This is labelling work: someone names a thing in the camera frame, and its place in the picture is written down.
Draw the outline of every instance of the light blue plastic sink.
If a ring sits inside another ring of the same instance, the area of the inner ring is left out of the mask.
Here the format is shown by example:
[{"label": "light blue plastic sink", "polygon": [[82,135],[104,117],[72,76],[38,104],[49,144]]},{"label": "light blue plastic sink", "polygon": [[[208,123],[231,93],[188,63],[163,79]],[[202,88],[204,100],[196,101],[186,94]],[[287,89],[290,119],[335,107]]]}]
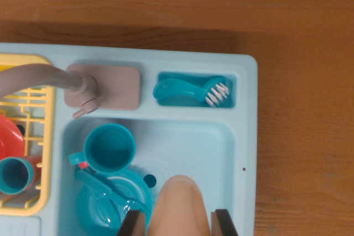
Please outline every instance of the light blue plastic sink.
[{"label": "light blue plastic sink", "polygon": [[[77,168],[70,165],[68,156],[82,150],[85,137],[94,127],[112,122],[127,127],[134,135],[137,150],[129,169],[142,178],[155,176],[156,185],[150,188],[154,202],[169,177],[186,175],[202,192],[209,218],[215,209],[226,208],[238,234],[253,235],[257,64],[251,56],[28,44],[0,44],[0,53],[41,55],[61,69],[74,63],[134,66],[142,77],[137,110],[99,109],[78,120],[71,117],[77,109],[66,106],[64,92],[57,90],[50,198],[35,215],[40,219],[41,234],[29,235],[88,235],[76,211],[82,184],[75,180]],[[168,73],[204,79],[224,76],[232,85],[233,103],[229,108],[207,108],[196,102],[186,106],[158,103],[152,92]],[[7,223],[22,221],[0,216],[0,225],[5,218]]]}]

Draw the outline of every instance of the cup handle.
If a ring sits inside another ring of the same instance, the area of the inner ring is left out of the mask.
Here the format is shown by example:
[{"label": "cup handle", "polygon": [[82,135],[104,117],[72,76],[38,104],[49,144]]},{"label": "cup handle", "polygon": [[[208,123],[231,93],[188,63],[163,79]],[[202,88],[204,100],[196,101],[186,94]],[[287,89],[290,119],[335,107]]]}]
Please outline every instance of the cup handle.
[{"label": "cup handle", "polygon": [[71,165],[76,165],[76,164],[84,162],[85,161],[84,152],[81,151],[81,152],[69,155],[69,161],[70,161]]}]

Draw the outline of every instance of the sink drain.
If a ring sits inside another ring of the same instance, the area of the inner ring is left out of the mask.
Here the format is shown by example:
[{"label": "sink drain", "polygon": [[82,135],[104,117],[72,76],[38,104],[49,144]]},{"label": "sink drain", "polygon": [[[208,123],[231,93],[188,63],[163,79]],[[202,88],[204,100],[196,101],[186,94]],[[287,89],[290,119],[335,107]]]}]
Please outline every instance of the sink drain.
[{"label": "sink drain", "polygon": [[171,172],[159,160],[148,159],[136,163],[131,170],[139,175],[150,189],[153,201],[156,202],[164,183],[171,177]]}]

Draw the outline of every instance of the wood grain surface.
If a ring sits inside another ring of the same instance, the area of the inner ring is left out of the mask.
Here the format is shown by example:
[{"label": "wood grain surface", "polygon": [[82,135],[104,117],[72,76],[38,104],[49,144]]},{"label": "wood grain surface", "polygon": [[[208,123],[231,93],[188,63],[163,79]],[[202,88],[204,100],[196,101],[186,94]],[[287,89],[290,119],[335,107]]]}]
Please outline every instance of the wood grain surface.
[{"label": "wood grain surface", "polygon": [[255,235],[354,235],[354,0],[0,0],[0,41],[250,54]]}]

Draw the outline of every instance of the red plate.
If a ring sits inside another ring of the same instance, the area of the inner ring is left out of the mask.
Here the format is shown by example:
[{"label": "red plate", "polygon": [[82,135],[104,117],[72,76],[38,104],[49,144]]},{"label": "red plate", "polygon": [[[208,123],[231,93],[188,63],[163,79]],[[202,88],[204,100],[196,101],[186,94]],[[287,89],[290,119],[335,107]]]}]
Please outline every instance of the red plate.
[{"label": "red plate", "polygon": [[0,160],[24,156],[24,139],[17,126],[0,115]]}]

